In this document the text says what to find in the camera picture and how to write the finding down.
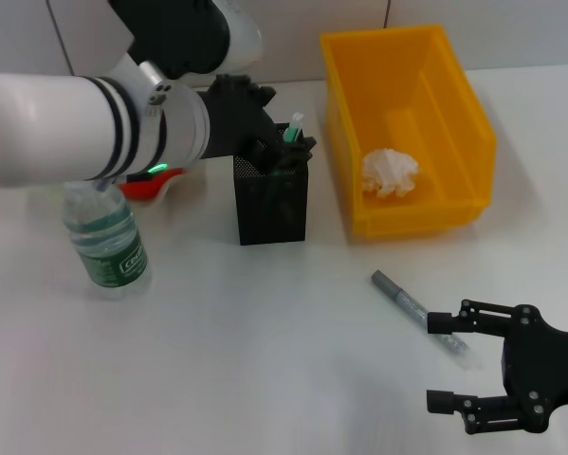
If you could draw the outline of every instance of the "plastic bottle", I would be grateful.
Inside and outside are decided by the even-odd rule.
[[[64,185],[64,225],[85,269],[107,299],[147,290],[151,271],[125,197],[108,181]]]

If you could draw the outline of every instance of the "black mesh pen holder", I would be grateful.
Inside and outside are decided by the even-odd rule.
[[[277,126],[283,133],[288,124]],[[233,158],[241,245],[304,240],[309,187],[307,162],[315,145],[313,137],[304,137],[301,132],[295,142],[283,145],[277,162],[272,162],[272,156],[266,158],[270,161],[269,168],[274,169],[268,173],[239,155]]]

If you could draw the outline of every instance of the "bottle label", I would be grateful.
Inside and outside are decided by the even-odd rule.
[[[113,256],[81,257],[92,281],[102,287],[122,287],[133,282],[142,275],[148,263],[140,234],[137,234],[130,245]]]

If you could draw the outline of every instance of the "crumpled tissue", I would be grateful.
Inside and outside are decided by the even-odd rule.
[[[377,197],[392,192],[401,197],[414,189],[419,173],[420,166],[410,155],[393,149],[374,150],[363,158],[361,186],[364,191],[376,191]]]

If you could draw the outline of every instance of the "yellow container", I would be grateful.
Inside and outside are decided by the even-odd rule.
[[[496,137],[444,30],[403,27],[321,36],[327,126],[355,234],[439,230],[490,203]],[[362,158],[391,148],[422,173],[404,197],[361,189]]]

